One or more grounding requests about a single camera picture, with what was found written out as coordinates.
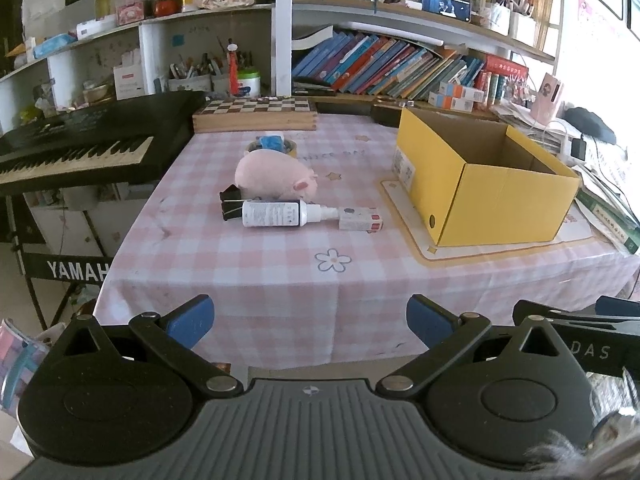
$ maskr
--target black binder clip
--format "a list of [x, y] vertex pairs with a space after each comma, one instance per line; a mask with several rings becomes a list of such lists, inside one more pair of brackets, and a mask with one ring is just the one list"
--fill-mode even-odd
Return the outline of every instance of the black binder clip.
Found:
[[222, 218], [229, 220], [230, 218], [242, 218], [242, 194], [240, 190], [232, 184], [220, 193], [220, 202], [222, 202]]

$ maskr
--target pink plush pig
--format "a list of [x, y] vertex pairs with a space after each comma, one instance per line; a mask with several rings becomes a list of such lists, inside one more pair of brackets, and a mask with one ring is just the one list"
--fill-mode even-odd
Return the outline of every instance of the pink plush pig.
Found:
[[249, 199], [310, 202], [318, 190], [317, 177], [311, 168], [275, 150], [253, 150], [236, 168], [236, 186]]

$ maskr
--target bottle label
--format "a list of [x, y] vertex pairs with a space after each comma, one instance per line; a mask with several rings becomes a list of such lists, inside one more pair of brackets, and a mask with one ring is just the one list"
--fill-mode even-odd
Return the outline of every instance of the bottle label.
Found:
[[297, 226], [300, 225], [298, 202], [245, 202], [242, 208], [242, 225]]

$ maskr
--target blue gripper pad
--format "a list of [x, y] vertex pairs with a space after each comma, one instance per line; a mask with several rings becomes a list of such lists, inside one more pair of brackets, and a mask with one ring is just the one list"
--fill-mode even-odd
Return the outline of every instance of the blue gripper pad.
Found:
[[160, 327], [190, 350], [211, 330], [214, 318], [213, 301], [201, 294], [162, 317]]
[[609, 296], [600, 296], [595, 310], [598, 316], [640, 317], [640, 303]]
[[457, 320], [456, 316], [424, 296], [416, 294], [406, 304], [406, 323], [428, 348], [452, 335], [453, 324]]

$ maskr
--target green book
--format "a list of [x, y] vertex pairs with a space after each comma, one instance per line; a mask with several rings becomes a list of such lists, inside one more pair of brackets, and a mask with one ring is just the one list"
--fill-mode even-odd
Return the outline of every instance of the green book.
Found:
[[620, 218], [617, 213], [610, 209], [609, 205], [589, 193], [588, 190], [580, 188], [576, 198], [611, 230], [613, 235], [625, 245], [631, 254], [638, 252], [638, 247], [640, 247], [640, 228]]

